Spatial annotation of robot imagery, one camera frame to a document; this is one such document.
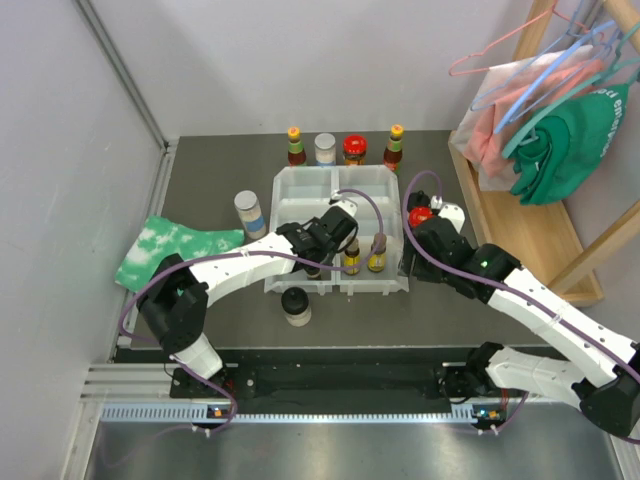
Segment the yellow label brown bottle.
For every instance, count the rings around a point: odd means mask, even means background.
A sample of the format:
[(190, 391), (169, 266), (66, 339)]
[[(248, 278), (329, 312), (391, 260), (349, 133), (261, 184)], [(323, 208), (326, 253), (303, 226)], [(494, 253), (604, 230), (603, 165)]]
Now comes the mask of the yellow label brown bottle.
[(374, 273), (380, 273), (386, 266), (387, 237), (384, 233), (376, 233), (371, 244), (367, 268)]
[(353, 241), (346, 247), (344, 252), (344, 266), (346, 267), (345, 273), (347, 275), (358, 274), (359, 262), (360, 262), (359, 241), (357, 238), (354, 238)]

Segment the black cap pepper bottle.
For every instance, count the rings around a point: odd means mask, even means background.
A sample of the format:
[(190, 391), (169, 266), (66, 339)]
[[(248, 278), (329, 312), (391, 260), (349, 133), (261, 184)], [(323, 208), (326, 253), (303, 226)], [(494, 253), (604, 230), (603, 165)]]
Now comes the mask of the black cap pepper bottle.
[(322, 270), (318, 267), (307, 266), (305, 272), (309, 280), (319, 281), (322, 279)]

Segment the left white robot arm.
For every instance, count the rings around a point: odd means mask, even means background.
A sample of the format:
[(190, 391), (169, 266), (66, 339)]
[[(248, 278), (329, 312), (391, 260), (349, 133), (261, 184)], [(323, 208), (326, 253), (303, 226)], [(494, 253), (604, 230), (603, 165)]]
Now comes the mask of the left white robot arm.
[(208, 307), (268, 277), (330, 269), (342, 243), (357, 229), (356, 212), (353, 201), (332, 201), (321, 217), (286, 223), (226, 254), (191, 261), (170, 255), (136, 294), (137, 309), (162, 351), (193, 372), (194, 387), (216, 396), (226, 387), (227, 374), (204, 334)]

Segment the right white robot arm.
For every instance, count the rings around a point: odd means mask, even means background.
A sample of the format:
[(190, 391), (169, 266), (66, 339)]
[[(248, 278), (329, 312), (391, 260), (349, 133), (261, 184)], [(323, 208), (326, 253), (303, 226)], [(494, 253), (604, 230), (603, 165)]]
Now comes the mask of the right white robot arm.
[(554, 360), (485, 342), (467, 357), (468, 389), (481, 396), (502, 388), (551, 398), (613, 436), (630, 437), (639, 422), (637, 342), (563, 300), (501, 247), (471, 247), (447, 218), (403, 227), (409, 246), (401, 264), (405, 274), (448, 285), (507, 315), (562, 356)]

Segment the right red lid sauce jar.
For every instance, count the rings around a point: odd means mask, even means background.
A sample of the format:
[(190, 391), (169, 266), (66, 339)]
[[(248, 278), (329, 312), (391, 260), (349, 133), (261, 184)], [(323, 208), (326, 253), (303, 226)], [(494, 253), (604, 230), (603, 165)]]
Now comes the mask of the right red lid sauce jar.
[(427, 220), (434, 218), (435, 214), (433, 211), (426, 206), (418, 206), (409, 210), (406, 218), (406, 230), (408, 232), (413, 232), (413, 230), (420, 226), (422, 223)]

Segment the red lid sauce jar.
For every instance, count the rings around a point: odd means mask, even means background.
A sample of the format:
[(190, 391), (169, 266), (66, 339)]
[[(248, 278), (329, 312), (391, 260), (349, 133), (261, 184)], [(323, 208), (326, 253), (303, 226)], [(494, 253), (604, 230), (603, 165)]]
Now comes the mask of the red lid sauce jar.
[(367, 155), (367, 140), (357, 134), (347, 136), (342, 144), (346, 165), (363, 165)]
[(426, 206), (418, 206), (409, 210), (406, 218), (406, 230), (408, 232), (413, 232), (413, 230), (420, 226), (422, 223), (427, 220), (434, 218), (435, 214), (433, 211)]

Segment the right white organizer tray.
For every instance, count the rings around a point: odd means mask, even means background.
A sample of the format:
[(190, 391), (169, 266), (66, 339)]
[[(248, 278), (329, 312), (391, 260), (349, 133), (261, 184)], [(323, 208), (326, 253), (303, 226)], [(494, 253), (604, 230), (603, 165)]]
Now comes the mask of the right white organizer tray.
[(338, 167), (337, 188), (356, 189), (368, 195), (378, 207), (383, 233), (387, 237), (385, 266), (381, 272), (372, 272), (366, 265), (357, 275), (337, 273), (337, 285), (348, 296), (375, 293), (388, 296), (409, 291), (408, 279), (398, 274), (403, 253), (400, 195), (397, 177), (385, 166)]

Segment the white organizer tray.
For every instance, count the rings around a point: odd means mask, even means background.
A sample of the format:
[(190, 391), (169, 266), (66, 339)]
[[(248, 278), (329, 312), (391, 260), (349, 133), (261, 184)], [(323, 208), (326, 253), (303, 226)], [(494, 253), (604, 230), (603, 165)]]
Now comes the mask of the white organizer tray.
[(397, 177), (385, 166), (338, 167), (337, 188), (356, 189), (368, 195), (378, 207), (383, 233), (387, 237), (385, 266), (381, 272), (372, 272), (366, 265), (357, 275), (337, 273), (337, 285), (348, 296), (375, 293), (388, 296), (409, 291), (408, 279), (398, 274), (403, 253), (400, 195)]
[[(320, 218), (328, 209), (332, 184), (331, 167), (285, 167), (273, 180), (268, 232), (274, 232), (285, 223), (303, 224), (313, 217)], [(299, 287), (309, 295), (323, 296), (333, 289), (330, 271), (310, 279), (304, 270), (287, 275), (276, 275), (264, 281), (266, 293), (283, 293), (290, 287)]]

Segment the black lid shaker right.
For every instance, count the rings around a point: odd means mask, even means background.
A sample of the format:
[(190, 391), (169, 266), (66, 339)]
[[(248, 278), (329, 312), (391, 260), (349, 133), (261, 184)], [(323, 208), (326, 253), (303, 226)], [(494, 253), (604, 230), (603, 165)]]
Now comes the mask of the black lid shaker right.
[(409, 194), (406, 211), (411, 212), (415, 208), (422, 207), (429, 208), (430, 204), (431, 199), (423, 190), (413, 191)]

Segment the black lid shaker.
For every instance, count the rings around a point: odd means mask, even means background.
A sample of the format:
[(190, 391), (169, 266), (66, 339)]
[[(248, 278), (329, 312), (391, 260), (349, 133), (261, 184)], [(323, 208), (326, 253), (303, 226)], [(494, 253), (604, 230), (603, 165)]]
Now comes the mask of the black lid shaker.
[(409, 194), (406, 211), (411, 212), (415, 208), (422, 207), (429, 208), (430, 204), (431, 199), (423, 190), (413, 191)]
[(308, 294), (300, 287), (290, 287), (281, 296), (281, 306), (287, 322), (294, 327), (307, 325), (312, 316)]

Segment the left white organizer tray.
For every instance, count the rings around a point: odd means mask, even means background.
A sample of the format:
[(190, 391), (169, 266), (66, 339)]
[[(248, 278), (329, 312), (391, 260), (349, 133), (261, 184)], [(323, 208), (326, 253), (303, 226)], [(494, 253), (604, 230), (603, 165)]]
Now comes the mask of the left white organizer tray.
[[(273, 180), (268, 232), (274, 232), (285, 223), (303, 224), (313, 217), (320, 218), (328, 209), (332, 184), (331, 167), (285, 167)], [(330, 271), (310, 279), (304, 270), (287, 275), (276, 275), (264, 281), (266, 293), (283, 293), (290, 287), (299, 287), (309, 295), (323, 296), (333, 289)]]

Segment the black lid shaker front left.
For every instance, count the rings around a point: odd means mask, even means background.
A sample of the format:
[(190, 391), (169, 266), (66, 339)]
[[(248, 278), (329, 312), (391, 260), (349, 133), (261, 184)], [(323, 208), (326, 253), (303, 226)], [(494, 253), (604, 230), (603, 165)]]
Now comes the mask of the black lid shaker front left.
[(307, 325), (312, 316), (308, 294), (300, 287), (290, 287), (281, 296), (281, 306), (287, 322), (294, 327)]

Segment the left silver lid salt jar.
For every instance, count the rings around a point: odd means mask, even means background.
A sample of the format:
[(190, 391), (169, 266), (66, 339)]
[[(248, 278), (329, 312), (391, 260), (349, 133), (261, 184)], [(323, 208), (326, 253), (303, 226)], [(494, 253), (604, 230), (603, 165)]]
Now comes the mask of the left silver lid salt jar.
[(257, 195), (251, 190), (243, 190), (236, 194), (234, 206), (244, 230), (251, 240), (266, 235), (266, 225)]

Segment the silver lid salt jar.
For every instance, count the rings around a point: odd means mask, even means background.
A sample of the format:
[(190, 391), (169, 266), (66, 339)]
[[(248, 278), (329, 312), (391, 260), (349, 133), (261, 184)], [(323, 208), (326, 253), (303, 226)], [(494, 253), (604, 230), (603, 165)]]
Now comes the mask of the silver lid salt jar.
[(236, 194), (234, 206), (244, 230), (251, 240), (266, 235), (266, 225), (257, 195), (251, 190), (243, 190)]
[(315, 159), (318, 166), (336, 163), (336, 139), (331, 133), (320, 133), (314, 139)]

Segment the left orange cap sauce bottle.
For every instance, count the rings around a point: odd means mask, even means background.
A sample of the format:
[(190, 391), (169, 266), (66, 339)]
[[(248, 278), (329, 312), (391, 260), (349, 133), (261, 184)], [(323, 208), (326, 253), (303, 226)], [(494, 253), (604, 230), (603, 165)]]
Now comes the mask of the left orange cap sauce bottle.
[(288, 162), (291, 167), (306, 164), (307, 156), (301, 139), (301, 132), (297, 126), (291, 126), (287, 131), (288, 137)]

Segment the orange cap sauce bottle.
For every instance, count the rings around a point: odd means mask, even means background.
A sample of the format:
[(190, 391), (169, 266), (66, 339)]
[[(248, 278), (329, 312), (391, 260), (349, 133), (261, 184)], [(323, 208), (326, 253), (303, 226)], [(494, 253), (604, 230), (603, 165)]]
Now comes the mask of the orange cap sauce bottle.
[(291, 167), (306, 164), (307, 156), (301, 139), (301, 132), (297, 126), (291, 126), (287, 131), (288, 137), (288, 162)]
[(404, 127), (400, 124), (391, 126), (389, 138), (383, 153), (383, 163), (391, 170), (396, 172), (403, 156), (403, 136)]

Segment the right orange cap sauce bottle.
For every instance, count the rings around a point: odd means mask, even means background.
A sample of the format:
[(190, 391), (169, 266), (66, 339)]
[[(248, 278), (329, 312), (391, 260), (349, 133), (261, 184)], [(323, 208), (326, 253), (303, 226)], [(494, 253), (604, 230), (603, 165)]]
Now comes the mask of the right orange cap sauce bottle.
[(391, 126), (389, 138), (383, 153), (383, 163), (391, 170), (396, 172), (403, 156), (403, 136), (404, 127), (400, 124)]

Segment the back silver lid salt jar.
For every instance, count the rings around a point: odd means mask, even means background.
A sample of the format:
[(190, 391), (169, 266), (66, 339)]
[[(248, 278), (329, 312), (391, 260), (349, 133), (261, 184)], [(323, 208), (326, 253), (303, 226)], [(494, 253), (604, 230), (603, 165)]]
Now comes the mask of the back silver lid salt jar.
[(320, 133), (314, 139), (315, 159), (318, 166), (336, 163), (336, 139), (331, 133)]

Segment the back red lid sauce jar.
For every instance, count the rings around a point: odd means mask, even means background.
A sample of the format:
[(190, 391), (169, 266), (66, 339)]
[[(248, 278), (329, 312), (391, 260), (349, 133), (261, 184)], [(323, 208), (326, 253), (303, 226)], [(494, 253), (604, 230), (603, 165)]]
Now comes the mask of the back red lid sauce jar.
[(357, 134), (347, 136), (342, 144), (346, 165), (363, 165), (367, 155), (367, 140)]

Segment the wooden clothes rack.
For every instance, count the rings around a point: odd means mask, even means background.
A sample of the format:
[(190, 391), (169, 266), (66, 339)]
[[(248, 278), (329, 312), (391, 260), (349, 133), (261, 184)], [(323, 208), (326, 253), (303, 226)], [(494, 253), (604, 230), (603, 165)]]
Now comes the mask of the wooden clothes rack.
[[(622, 34), (639, 22), (632, 1), (607, 1), (608, 20)], [(639, 57), (639, 32), (622, 46), (621, 61)], [(603, 298), (596, 269), (639, 239), (639, 63), (620, 70), (599, 87), (630, 85), (626, 114), (599, 167), (567, 198), (547, 205), (523, 206), (508, 191), (483, 191), (472, 164), (451, 144), (476, 239), (502, 247), (545, 285), (577, 307)]]

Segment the green garment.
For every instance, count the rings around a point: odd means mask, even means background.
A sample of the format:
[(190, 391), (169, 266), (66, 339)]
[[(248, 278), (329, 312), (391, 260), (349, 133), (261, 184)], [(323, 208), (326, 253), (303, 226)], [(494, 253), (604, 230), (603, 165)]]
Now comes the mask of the green garment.
[(625, 118), (630, 85), (599, 87), (573, 97), (535, 127), (536, 139), (509, 157), (519, 175), (510, 193), (523, 206), (573, 194), (599, 167)]

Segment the green white cloth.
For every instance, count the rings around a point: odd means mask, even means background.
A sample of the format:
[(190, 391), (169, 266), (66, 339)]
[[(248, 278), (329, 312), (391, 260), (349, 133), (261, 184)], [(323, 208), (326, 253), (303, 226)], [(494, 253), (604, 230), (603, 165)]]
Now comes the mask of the green white cloth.
[(115, 282), (131, 292), (144, 287), (166, 257), (182, 260), (229, 252), (243, 245), (243, 230), (200, 231), (150, 216), (115, 273)]

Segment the pink white garment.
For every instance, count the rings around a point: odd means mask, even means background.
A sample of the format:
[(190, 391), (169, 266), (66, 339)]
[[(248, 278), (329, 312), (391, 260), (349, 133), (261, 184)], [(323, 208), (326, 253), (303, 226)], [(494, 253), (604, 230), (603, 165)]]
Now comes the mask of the pink white garment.
[[(451, 138), (451, 144), (478, 173), (481, 190), (508, 191), (519, 178), (513, 171), (513, 162), (502, 156), (502, 150), (528, 117), (512, 121), (500, 132), (495, 128), (512, 104), (559, 56), (558, 52), (546, 53), (536, 59), (494, 66), (486, 74), (479, 99), (466, 112)], [(604, 68), (605, 62), (594, 56), (593, 47), (582, 46), (543, 80), (523, 107), (536, 110), (549, 105)]]

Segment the teal hanger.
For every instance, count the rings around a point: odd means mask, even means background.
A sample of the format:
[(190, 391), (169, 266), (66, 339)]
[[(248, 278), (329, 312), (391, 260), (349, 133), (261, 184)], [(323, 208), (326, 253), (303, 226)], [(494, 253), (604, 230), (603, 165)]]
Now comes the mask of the teal hanger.
[[(618, 44), (614, 51), (615, 57), (614, 60), (609, 64), (609, 66), (600, 71), (585, 81), (579, 83), (572, 89), (565, 92), (562, 96), (558, 97), (555, 101), (550, 103), (549, 105), (544, 106), (541, 109), (536, 110), (527, 122), (522, 125), (519, 130), (511, 137), (509, 142), (502, 150), (502, 156), (504, 158), (509, 158), (514, 150), (520, 145), (526, 145), (527, 143), (531, 143), (536, 139), (536, 135), (534, 134), (536, 125), (546, 116), (548, 116), (553, 110), (558, 108), (564, 102), (572, 99), (579, 93), (583, 93), (588, 87), (600, 86), (614, 75), (616, 75), (620, 70), (639, 63), (639, 57), (633, 57), (631, 59), (621, 61), (620, 58), (622, 56), (622, 46), (626, 43), (629, 43), (632, 36), (639, 32), (639, 22), (636, 22), (628, 33), (622, 34), (620, 29), (616, 30), (617, 35), (612, 37), (611, 40), (617, 40)], [(501, 123), (496, 128), (495, 132), (498, 132), (504, 125), (506, 125), (516, 113), (516, 110), (522, 105), (522, 103), (528, 98), (529, 94), (532, 93), (539, 84), (546, 78), (548, 74), (551, 73), (553, 67), (558, 66), (562, 60), (564, 60), (570, 53), (576, 50), (579, 46), (583, 44), (583, 42), (587, 39), (591, 39), (593, 37), (593, 33), (583, 35), (575, 45), (571, 46), (568, 51), (560, 56), (549, 68), (547, 68), (540, 77), (532, 83), (531, 87), (528, 88), (523, 95), (514, 103), (512, 108), (507, 112)]]

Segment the pink hanger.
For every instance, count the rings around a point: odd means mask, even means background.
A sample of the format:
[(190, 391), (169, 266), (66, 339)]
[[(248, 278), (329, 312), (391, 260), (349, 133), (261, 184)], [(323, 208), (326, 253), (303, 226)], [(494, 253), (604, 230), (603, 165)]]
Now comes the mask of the pink hanger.
[(568, 32), (570, 34), (587, 33), (589, 27), (579, 21), (580, 10), (581, 7), (578, 6), (574, 10), (574, 16), (567, 16), (558, 10), (558, 1), (535, 0), (532, 2), (527, 17), (521, 25), (495, 39), (481, 50), (455, 60), (448, 69), (448, 75), (450, 77), (460, 77), (488, 72), (490, 66), (464, 68), (464, 65), (469, 61), (485, 57), (489, 52), (513, 38), (517, 39), (512, 55), (513, 61), (533, 57), (538, 52), (551, 20), (554, 18), (563, 20), (569, 28)]

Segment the blue hanger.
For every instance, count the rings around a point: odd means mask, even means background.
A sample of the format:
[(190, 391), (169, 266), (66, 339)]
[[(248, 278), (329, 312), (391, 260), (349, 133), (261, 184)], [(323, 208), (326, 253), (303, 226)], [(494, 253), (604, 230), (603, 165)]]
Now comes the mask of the blue hanger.
[[(554, 95), (572, 88), (583, 79), (601, 71), (604, 68), (605, 59), (613, 48), (615, 40), (612, 41), (611, 38), (617, 35), (614, 22), (608, 20), (595, 24), (587, 33), (570, 34), (568, 30), (569, 28), (566, 27), (561, 35), (533, 57), (490, 67), (476, 97), (470, 104), (467, 119), (477, 121), (481, 114), (490, 113), (494, 119), (489, 126), (489, 132), (501, 133), (527, 115), (529, 111), (541, 106), (545, 101), (550, 101)], [(593, 33), (593, 37), (585, 40), (558, 66), (553, 67), (551, 73), (516, 110), (512, 119), (495, 132), (507, 112), (532, 83), (583, 35), (589, 33)]]

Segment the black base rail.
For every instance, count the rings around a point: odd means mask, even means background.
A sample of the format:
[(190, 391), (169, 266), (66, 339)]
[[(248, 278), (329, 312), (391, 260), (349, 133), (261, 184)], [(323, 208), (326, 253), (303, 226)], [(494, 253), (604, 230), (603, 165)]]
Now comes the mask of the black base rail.
[(242, 414), (447, 413), (461, 400), (501, 392), (465, 377), (468, 347), (301, 347), (223, 349), (223, 368), (203, 384), (182, 368), (170, 397), (223, 400)]

